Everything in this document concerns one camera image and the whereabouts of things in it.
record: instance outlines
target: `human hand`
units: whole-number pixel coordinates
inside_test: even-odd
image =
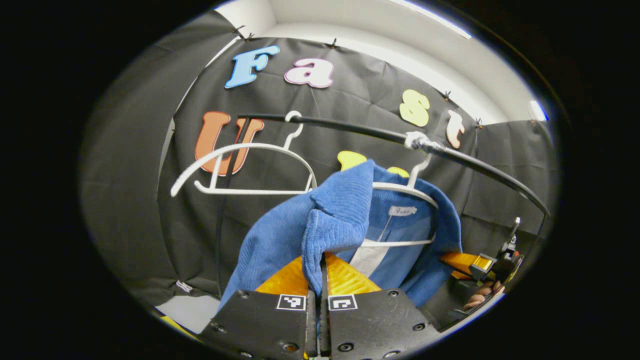
[[[488,281],[486,283],[484,283],[477,291],[475,294],[473,294],[470,298],[469,301],[467,302],[467,304],[463,307],[463,310],[469,310],[472,309],[480,304],[482,304],[482,302],[484,301],[484,296],[485,295],[489,295],[492,292],[494,294],[500,294],[504,291],[504,287],[502,286],[502,284],[500,283],[500,281],[496,281],[495,284],[493,283],[493,281]]]

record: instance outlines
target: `white clothes hanger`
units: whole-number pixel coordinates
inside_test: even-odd
[[[405,146],[411,149],[411,143],[421,135],[424,136],[424,134],[417,131],[414,131],[413,133],[407,133],[407,140],[405,141]],[[438,209],[438,203],[436,203],[432,197],[415,188],[415,182],[416,182],[416,179],[418,178],[418,173],[424,170],[425,168],[427,168],[427,166],[429,165],[429,161],[431,161],[431,153],[427,154],[426,159],[422,163],[419,163],[418,165],[415,165],[413,167],[413,169],[411,170],[411,174],[409,175],[409,181],[407,185],[374,182],[373,183],[374,190],[392,190],[392,191],[397,191],[401,193],[407,193],[407,194],[416,196],[422,200],[425,200],[426,202],[433,205],[436,209]],[[362,243],[360,247],[400,247],[400,246],[424,245],[424,244],[432,243],[434,239],[435,239],[435,234],[431,239],[420,240],[420,241],[379,242],[380,239],[378,239],[378,241],[365,239],[365,241]]]
[[[285,121],[289,122],[293,116],[301,117],[302,114],[300,114],[297,111],[290,111],[285,117]],[[213,158],[216,158],[216,164],[211,174],[211,183],[209,184],[209,187],[205,187],[198,180],[194,181],[193,183],[196,186],[196,188],[198,188],[198,190],[200,190],[203,193],[226,194],[226,195],[296,195],[296,194],[301,194],[301,193],[306,193],[311,191],[312,189],[317,187],[316,175],[314,174],[313,169],[302,157],[300,157],[300,155],[289,150],[291,140],[293,140],[294,138],[300,135],[300,133],[302,132],[302,127],[303,127],[303,124],[300,124],[298,126],[298,129],[295,132],[289,134],[289,136],[287,136],[287,139],[284,143],[284,146],[282,147],[271,145],[268,143],[237,143],[237,144],[228,145],[218,150],[215,150],[213,152],[210,152],[209,154],[195,161],[187,169],[185,169],[185,171],[183,171],[180,174],[178,179],[175,181],[175,183],[171,187],[171,196],[175,197],[178,194],[178,191],[180,191],[180,188],[182,188],[182,185],[187,181],[189,176],[191,176],[202,165],[206,164],[209,160]],[[222,157],[223,157],[222,154],[225,154],[226,152],[229,152],[229,151],[243,149],[243,148],[268,149],[268,150],[278,151],[297,159],[298,161],[304,164],[307,170],[309,170],[309,178],[307,179],[307,185],[305,189],[304,190],[246,190],[246,189],[216,188],[216,183],[218,182],[218,170],[220,169],[220,164],[222,162]]]

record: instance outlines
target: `white wall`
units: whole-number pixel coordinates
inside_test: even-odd
[[[245,36],[329,44],[337,38],[339,46],[451,91],[451,99],[483,124],[531,118],[534,95],[489,47],[388,0],[235,0],[217,11],[235,26],[246,25]]]

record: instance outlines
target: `blue corduroy shirt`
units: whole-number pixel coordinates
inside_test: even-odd
[[[365,238],[417,241],[427,240],[435,231],[431,244],[389,248],[369,276],[380,288],[401,288],[417,307],[423,305],[453,270],[440,256],[462,252],[460,218],[449,198],[422,179],[415,188],[431,196],[438,209],[413,195],[373,190],[373,182],[406,185],[408,179],[369,160],[336,172],[311,192],[269,210],[247,233],[219,309],[235,291],[255,290],[298,256],[302,255],[309,285],[320,296],[323,252],[349,262]],[[391,206],[417,210],[410,216],[390,217]]]

